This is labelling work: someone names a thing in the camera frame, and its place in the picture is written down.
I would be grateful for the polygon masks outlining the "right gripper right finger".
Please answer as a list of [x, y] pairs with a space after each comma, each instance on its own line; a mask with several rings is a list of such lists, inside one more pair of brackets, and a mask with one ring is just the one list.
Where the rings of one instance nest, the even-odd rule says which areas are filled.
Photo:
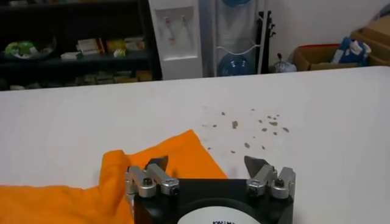
[[270, 193], [273, 198], [294, 199], [296, 173], [290, 167], [283, 167], [280, 172], [265, 159], [244, 157], [244, 163], [250, 178], [246, 181], [247, 192], [251, 197]]

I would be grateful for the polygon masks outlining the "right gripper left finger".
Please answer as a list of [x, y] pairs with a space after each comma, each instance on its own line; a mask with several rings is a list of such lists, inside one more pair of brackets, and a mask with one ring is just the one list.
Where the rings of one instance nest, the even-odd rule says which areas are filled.
[[168, 157], [152, 158], [144, 168], [129, 166], [125, 171], [125, 201], [133, 209], [178, 210], [180, 182], [166, 173]]

